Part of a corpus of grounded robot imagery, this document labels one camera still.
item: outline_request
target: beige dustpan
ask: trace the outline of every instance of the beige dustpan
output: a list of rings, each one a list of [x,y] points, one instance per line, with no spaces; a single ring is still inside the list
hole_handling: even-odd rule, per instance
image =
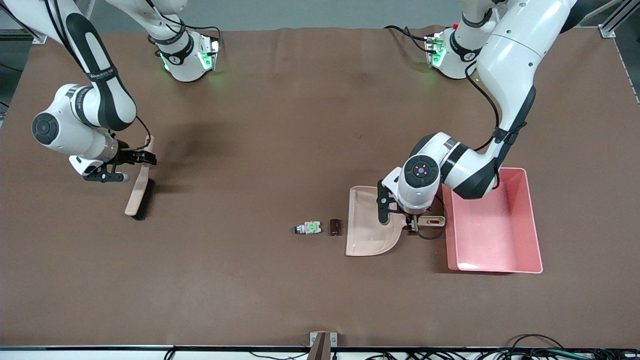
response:
[[[347,226],[347,256],[372,256],[391,250],[403,227],[404,215],[390,213],[389,223],[378,221],[378,189],[354,186],[349,192],[349,224]],[[443,226],[444,217],[420,217],[422,226]]]

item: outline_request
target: small bottle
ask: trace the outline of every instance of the small bottle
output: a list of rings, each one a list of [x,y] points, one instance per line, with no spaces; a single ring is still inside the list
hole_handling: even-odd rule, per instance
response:
[[[320,228],[320,221],[307,221],[302,225],[298,225],[293,228],[293,232],[296,234],[317,234],[322,232]]]

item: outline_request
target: pink tray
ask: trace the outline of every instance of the pink tray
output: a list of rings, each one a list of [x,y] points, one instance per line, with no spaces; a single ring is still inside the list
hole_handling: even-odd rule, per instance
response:
[[[500,186],[464,200],[447,186],[447,262],[451,270],[540,274],[542,259],[527,172],[502,168]]]

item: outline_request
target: black cable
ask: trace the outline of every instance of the black cable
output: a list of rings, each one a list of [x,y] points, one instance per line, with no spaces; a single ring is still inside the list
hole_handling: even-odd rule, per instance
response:
[[[497,167],[498,166],[496,166],[496,169],[495,169],[495,186],[491,188],[491,190],[495,190],[500,187],[500,169]]]
[[[9,70],[13,70],[13,71],[17,71],[17,72],[22,72],[22,70],[20,70],[20,69],[16,69],[15,67],[11,67],[11,66],[9,66],[9,65],[5,65],[5,64],[3,64],[3,63],[0,63],[0,67],[6,67],[6,68],[7,68],[7,69],[9,69]]]
[[[56,8],[56,12],[58,15],[58,24],[60,24],[60,27],[58,27],[58,25],[56,24],[56,19],[53,16],[53,12],[51,10],[51,4],[49,3],[50,0],[45,0],[44,3],[47,7],[47,13],[49,13],[49,19],[51,20],[51,24],[53,25],[53,28],[56,30],[56,34],[58,34],[58,37],[60,38],[60,42],[62,42],[62,45],[65,47],[65,49],[67,49],[67,51],[71,54],[71,57],[73,57],[73,59],[76,61],[76,63],[78,64],[78,66],[80,66],[81,69],[83,69],[82,64],[80,64],[80,60],[78,60],[76,54],[74,53],[73,49],[71,48],[71,45],[69,44],[68,38],[67,38],[67,32],[65,31],[63,22],[62,22],[62,15],[60,14],[60,7],[58,6],[58,0],[53,0],[53,5]]]
[[[455,351],[441,351],[443,354],[447,354],[449,355],[449,357],[451,358],[451,360],[455,360],[455,358],[453,356],[451,356],[450,354],[454,354],[455,356],[458,356],[460,358],[460,360],[467,360],[467,358],[465,358],[464,356],[460,355],[459,353],[455,352]]]
[[[293,360],[293,359],[297,359],[299,357],[303,357],[303,356],[305,356],[307,354],[307,353],[303,353],[303,354],[296,355],[296,356],[291,356],[291,357],[277,358],[277,357],[271,357],[271,356],[257,355],[257,354],[254,354],[253,352],[250,352],[250,351],[248,351],[248,353],[253,355],[253,356],[255,356],[255,357],[261,357],[263,359],[271,359],[271,360]]]
[[[156,6],[154,5],[153,1],[151,0],[146,0],[147,4],[149,4],[149,6],[151,6],[152,9],[157,10],[158,14],[160,14],[160,16],[164,19],[164,20],[168,20],[174,24],[180,25],[180,26],[184,26],[185,28],[189,28],[189,29],[193,29],[193,30],[210,30],[210,29],[215,29],[218,32],[218,40],[222,41],[222,31],[220,30],[220,28],[218,28],[217,26],[192,26],[192,25],[187,25],[184,23],[184,21],[180,20],[180,22],[177,22],[176,20],[173,19],[169,19],[165,14],[161,13],[160,10],[158,10],[156,8]]]
[[[388,26],[385,26],[383,29],[393,29],[393,30],[398,30],[398,31],[400,31],[400,32],[401,32],[404,36],[406,36],[406,37],[412,37],[412,38],[414,38],[414,39],[416,39],[416,40],[424,41],[424,37],[422,37],[422,38],[421,38],[421,37],[417,37],[417,36],[415,36],[415,35],[412,35],[411,33],[405,33],[405,32],[404,32],[404,29],[401,29],[400,27],[395,26],[395,25],[388,25]]]
[[[506,357],[507,360],[511,360],[511,357],[514,354],[514,351],[516,349],[516,346],[518,346],[518,343],[521,342],[522,340],[526,339],[526,338],[543,338],[546,340],[549,340],[553,343],[555,343],[557,346],[559,346],[560,348],[564,348],[564,346],[562,346],[562,344],[560,344],[559,342],[557,342],[556,340],[546,336],[546,335],[540,335],[540,334],[524,334],[521,337],[517,338],[514,342],[513,345],[511,346],[511,348],[509,349],[508,352],[508,356]]]
[[[476,63],[477,63],[477,61],[474,61],[471,64],[469,64],[469,66],[465,69],[465,76],[467,77],[467,80],[469,80],[471,85],[473,85],[474,88],[476,88],[476,90],[478,90],[480,92],[480,94],[482,94],[484,96],[484,98],[491,105],[491,107],[493,109],[493,114],[495,115],[495,127],[498,127],[500,125],[500,115],[498,114],[498,107],[496,107],[496,105],[493,102],[493,100],[491,99],[491,97],[489,95],[487,95],[487,93],[484,92],[484,90],[482,90],[482,88],[480,86],[478,86],[478,84],[476,84],[476,82],[471,78],[471,75],[469,74],[469,69],[471,69],[471,67],[474,66]],[[491,140],[493,140],[493,137],[490,137],[489,140],[487,140],[484,144],[482,144],[482,146],[480,146],[478,148],[475,148],[474,151],[480,151],[480,150],[484,149],[487,145],[489,145],[491,143]]]
[[[503,348],[502,349],[498,349],[498,350],[494,350],[494,351],[489,351],[486,354],[480,355],[476,360],[484,360],[490,355],[493,355],[493,354],[496,354],[496,353],[499,353],[499,352],[505,352],[505,351],[507,351],[507,349],[503,349]]]
[[[173,359],[173,357],[175,356],[175,352],[178,351],[178,347],[174,346],[171,349],[167,350],[166,353],[164,353],[164,360],[171,360]]]
[[[385,354],[380,354],[380,355],[373,355],[373,356],[369,356],[368,358],[364,359],[364,360],[375,360],[379,357],[382,357],[383,359],[386,357]]]
[[[145,130],[147,131],[147,141],[145,142],[144,145],[139,146],[139,147],[130,147],[127,149],[122,149],[123,151],[136,151],[136,150],[142,150],[144,148],[146,148],[147,146],[149,146],[149,143],[151,142],[151,132],[149,131],[149,128],[147,127],[147,125],[145,124],[144,121],[142,121],[142,119],[136,115],[136,120],[140,122],[140,124],[142,124],[142,126],[145,128]]]
[[[436,355],[437,357],[439,357],[442,360],[454,360],[453,357],[451,355],[447,354],[446,352],[434,351],[434,352],[432,352],[432,354]]]
[[[169,30],[171,30],[171,32],[172,32],[172,33],[174,33],[174,34],[178,34],[178,33],[180,33],[180,31],[175,31],[175,30],[174,30],[171,26],[169,26],[169,24],[167,24],[166,22],[164,23],[164,25],[165,25]]]
[[[425,240],[435,240],[439,237],[442,236],[442,234],[444,234],[444,231],[447,229],[447,206],[445,206],[444,201],[442,201],[442,198],[440,196],[438,196],[436,194],[436,199],[438,199],[438,201],[440,201],[440,203],[442,204],[442,213],[444,216],[444,225],[442,226],[442,229],[440,230],[440,232],[436,235],[436,236],[424,236],[423,234],[420,234],[420,228],[418,227],[418,223],[416,220],[416,224],[415,224],[415,229],[416,229],[416,233],[418,234],[418,236],[420,236],[420,238],[425,239]]]
[[[418,42],[415,40],[415,36],[413,34],[411,34],[411,31],[409,31],[409,28],[405,27],[404,30],[406,31],[407,34],[409,34],[409,38],[415,44],[415,46],[418,47],[418,49],[420,49],[420,50],[422,50],[422,51],[424,51],[425,53],[428,53],[428,54],[436,54],[436,52],[434,50],[427,50],[427,49],[423,48],[422,46],[420,46],[420,44],[418,44]]]

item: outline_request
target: green led light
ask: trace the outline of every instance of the green led light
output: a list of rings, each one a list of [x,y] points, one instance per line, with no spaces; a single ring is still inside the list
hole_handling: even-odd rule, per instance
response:
[[[211,63],[211,56],[207,55],[206,53],[198,53],[198,55],[200,55],[200,62],[202,63],[202,67],[205,70],[211,69],[211,67],[213,66]]]
[[[169,71],[169,65],[166,64],[166,61],[164,60],[164,56],[162,55],[162,53],[160,53],[160,59],[162,59],[162,63],[164,64],[164,69]]]

